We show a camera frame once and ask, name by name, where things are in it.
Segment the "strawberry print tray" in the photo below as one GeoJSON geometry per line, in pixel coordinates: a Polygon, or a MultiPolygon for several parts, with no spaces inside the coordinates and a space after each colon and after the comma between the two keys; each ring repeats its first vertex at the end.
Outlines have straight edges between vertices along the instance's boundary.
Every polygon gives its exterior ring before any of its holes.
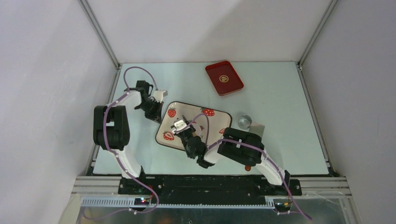
{"type": "Polygon", "coordinates": [[[203,142],[210,145],[220,139],[224,130],[231,126],[232,116],[223,111],[174,101],[166,109],[158,131],[156,142],[162,146],[184,150],[181,139],[174,135],[171,126],[177,119],[185,118],[196,130],[203,142]]]}

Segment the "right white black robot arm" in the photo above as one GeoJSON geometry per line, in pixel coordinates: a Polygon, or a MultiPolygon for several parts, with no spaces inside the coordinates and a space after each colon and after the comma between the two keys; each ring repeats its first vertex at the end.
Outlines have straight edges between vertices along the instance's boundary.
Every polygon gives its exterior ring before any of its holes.
{"type": "Polygon", "coordinates": [[[196,129],[192,126],[193,121],[201,116],[209,124],[208,116],[200,113],[190,121],[183,116],[171,126],[171,132],[180,138],[188,158],[195,159],[203,168],[214,166],[222,158],[245,167],[256,167],[271,184],[274,193],[284,195],[289,191],[290,173],[272,160],[259,135],[227,127],[219,140],[207,145],[196,135],[196,129]]]}

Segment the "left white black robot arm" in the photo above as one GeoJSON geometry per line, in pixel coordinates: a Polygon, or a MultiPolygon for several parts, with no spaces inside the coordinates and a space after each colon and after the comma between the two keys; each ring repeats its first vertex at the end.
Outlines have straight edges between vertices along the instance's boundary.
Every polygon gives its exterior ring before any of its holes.
{"type": "Polygon", "coordinates": [[[146,192],[148,182],[139,177],[142,166],[129,146],[131,130],[128,112],[142,110],[145,118],[161,123],[163,100],[166,96],[166,90],[159,90],[154,85],[139,80],[134,88],[127,87],[123,95],[114,102],[98,105],[93,110],[95,145],[114,156],[121,168],[122,177],[132,179],[129,187],[136,194],[146,192]]]}

